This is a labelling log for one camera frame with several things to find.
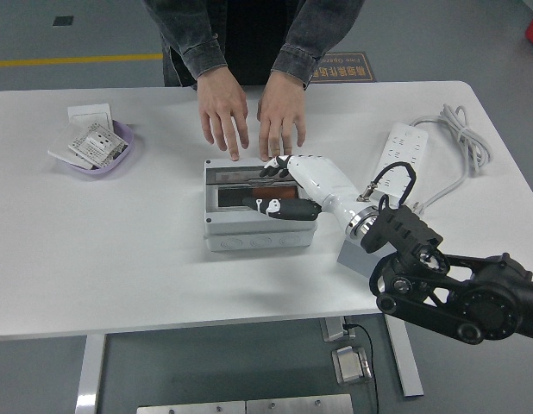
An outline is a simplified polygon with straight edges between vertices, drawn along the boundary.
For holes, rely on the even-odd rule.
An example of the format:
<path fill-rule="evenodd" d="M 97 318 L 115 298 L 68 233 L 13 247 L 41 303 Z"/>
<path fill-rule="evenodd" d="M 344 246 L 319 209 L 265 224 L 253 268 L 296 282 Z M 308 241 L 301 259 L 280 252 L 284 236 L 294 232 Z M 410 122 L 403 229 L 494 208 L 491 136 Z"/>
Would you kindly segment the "person's left hand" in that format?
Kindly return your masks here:
<path fill-rule="evenodd" d="M 298 78 L 273 71 L 259 101 L 257 118 L 260 122 L 260 158 L 292 154 L 292 131 L 297 131 L 297 147 L 306 139 L 305 90 Z"/>

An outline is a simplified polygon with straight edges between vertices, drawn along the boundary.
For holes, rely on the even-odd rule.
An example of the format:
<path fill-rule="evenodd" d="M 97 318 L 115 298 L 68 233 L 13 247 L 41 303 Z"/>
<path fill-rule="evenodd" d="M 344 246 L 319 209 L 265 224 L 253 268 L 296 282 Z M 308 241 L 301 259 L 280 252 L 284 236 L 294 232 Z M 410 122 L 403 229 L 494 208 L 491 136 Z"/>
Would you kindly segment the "person's right hand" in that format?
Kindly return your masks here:
<path fill-rule="evenodd" d="M 198 113 L 205 140 L 228 151 L 232 161 L 240 159 L 240 148 L 248 147 L 246 95 L 226 66 L 198 77 Z"/>

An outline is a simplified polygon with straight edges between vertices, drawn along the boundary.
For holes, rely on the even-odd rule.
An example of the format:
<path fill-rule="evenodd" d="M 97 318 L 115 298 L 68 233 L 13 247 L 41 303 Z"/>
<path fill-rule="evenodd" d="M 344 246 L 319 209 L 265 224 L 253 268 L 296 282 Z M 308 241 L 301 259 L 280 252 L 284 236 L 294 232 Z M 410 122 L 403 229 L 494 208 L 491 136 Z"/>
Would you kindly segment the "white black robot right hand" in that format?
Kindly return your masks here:
<path fill-rule="evenodd" d="M 313 155 L 282 155 L 266 163 L 261 177 L 290 175 L 309 196 L 244 198 L 243 204 L 274 219 L 314 221 L 322 212 L 335 215 L 345 234 L 360 239 L 372 227 L 377 208 L 361 201 L 359 191 L 329 159 Z"/>

